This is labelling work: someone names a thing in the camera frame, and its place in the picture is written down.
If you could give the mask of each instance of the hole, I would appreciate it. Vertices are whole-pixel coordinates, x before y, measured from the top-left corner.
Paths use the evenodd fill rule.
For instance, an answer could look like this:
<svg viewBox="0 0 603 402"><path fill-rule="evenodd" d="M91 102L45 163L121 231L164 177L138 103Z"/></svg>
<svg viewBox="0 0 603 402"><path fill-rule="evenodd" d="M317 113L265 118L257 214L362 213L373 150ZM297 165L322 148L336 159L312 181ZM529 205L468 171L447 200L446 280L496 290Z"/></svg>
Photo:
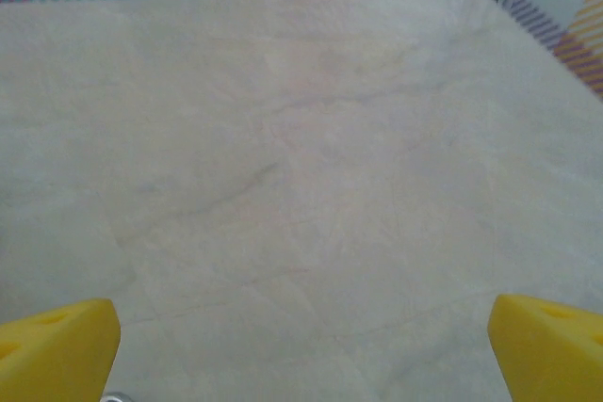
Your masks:
<svg viewBox="0 0 603 402"><path fill-rule="evenodd" d="M57 322L60 322L65 317L67 317L67 313L49 315L48 317L44 317L43 319L37 320L36 323L42 325L52 325L56 324Z"/></svg>
<svg viewBox="0 0 603 402"><path fill-rule="evenodd" d="M551 308L545 306L542 308L542 310L551 317L557 317L558 319L571 319L572 317L574 317L572 313L560 310L559 308Z"/></svg>
<svg viewBox="0 0 603 402"><path fill-rule="evenodd" d="M20 346L17 343L0 343L0 360L3 360Z"/></svg>

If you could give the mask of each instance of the marble floor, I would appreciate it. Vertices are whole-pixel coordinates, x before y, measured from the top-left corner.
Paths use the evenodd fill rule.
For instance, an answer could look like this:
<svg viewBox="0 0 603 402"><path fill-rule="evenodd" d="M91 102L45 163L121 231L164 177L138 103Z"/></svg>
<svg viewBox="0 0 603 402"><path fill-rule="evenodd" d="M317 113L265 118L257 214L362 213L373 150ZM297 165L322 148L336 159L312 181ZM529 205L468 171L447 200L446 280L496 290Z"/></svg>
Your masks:
<svg viewBox="0 0 603 402"><path fill-rule="evenodd" d="M491 0L0 8L0 321L110 297L153 401L505 401L603 312L603 105Z"/></svg>

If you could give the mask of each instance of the gray floor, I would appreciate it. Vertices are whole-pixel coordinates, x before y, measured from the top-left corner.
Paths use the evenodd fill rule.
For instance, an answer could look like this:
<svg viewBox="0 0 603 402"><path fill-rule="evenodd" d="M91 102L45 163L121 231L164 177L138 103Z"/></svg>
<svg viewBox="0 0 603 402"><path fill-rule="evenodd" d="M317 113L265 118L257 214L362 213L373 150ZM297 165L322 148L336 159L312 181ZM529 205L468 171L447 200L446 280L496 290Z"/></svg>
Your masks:
<svg viewBox="0 0 603 402"><path fill-rule="evenodd" d="M603 312L603 105L490 0L2 6L0 321L112 298L144 402L509 400Z"/></svg>

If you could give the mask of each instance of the yellow object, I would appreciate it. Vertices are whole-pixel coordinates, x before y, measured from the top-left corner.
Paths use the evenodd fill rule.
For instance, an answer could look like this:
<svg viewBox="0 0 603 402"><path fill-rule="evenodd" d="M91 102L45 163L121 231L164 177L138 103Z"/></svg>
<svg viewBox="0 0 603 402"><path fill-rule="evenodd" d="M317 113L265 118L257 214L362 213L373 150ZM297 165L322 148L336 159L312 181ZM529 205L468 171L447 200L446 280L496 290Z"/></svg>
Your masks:
<svg viewBox="0 0 603 402"><path fill-rule="evenodd" d="M98 402L119 343L110 300L0 325L0 402Z"/></svg>
<svg viewBox="0 0 603 402"><path fill-rule="evenodd" d="M603 400L603 315L498 296L488 335L514 402Z"/></svg>

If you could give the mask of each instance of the yellow plastic piece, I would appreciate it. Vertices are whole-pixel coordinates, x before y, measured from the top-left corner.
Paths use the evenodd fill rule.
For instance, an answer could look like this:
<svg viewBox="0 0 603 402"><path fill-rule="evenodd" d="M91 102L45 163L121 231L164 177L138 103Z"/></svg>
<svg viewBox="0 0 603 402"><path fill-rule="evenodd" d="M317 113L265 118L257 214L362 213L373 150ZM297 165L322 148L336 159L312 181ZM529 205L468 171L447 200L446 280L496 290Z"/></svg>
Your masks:
<svg viewBox="0 0 603 402"><path fill-rule="evenodd" d="M110 300L0 325L0 402L98 402L119 343Z"/></svg>
<svg viewBox="0 0 603 402"><path fill-rule="evenodd" d="M603 400L602 315L498 296L488 335L514 402Z"/></svg>

